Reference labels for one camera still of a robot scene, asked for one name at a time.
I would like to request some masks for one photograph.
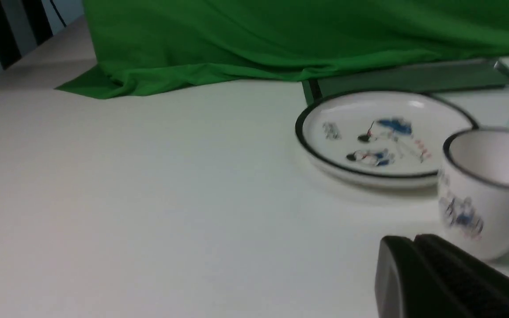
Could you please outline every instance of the white table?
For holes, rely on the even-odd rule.
[[[438,231],[432,190],[308,163],[299,83],[52,90],[93,64],[79,20],[0,77],[0,318],[373,318],[380,238]],[[445,97],[509,118],[509,93]]]

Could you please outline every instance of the green cloth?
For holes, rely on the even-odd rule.
[[[98,66],[59,89],[151,95],[509,54],[509,0],[84,0]]]

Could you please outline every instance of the white cup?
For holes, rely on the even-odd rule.
[[[451,135],[438,181],[444,238],[481,260],[509,252],[509,129]]]

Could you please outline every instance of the saucer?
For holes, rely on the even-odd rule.
[[[464,110],[434,97],[366,91],[305,109],[296,135],[319,169],[360,185],[403,189],[436,184],[445,139],[477,128]]]

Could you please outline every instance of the painted figure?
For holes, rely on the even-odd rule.
[[[357,139],[364,144],[378,140],[391,141],[400,158],[403,158],[404,152],[406,152],[416,157],[420,163],[431,157],[422,141],[414,139],[412,123],[401,117],[377,119],[370,124],[368,131],[359,135]]]
[[[476,214],[470,197],[461,200],[447,191],[447,196],[439,199],[439,205],[448,226],[460,227],[467,237],[480,236],[484,222]]]
[[[357,150],[354,153],[349,153],[347,159],[363,163],[372,167],[385,167],[394,163],[394,153],[390,153],[387,148],[376,150]]]

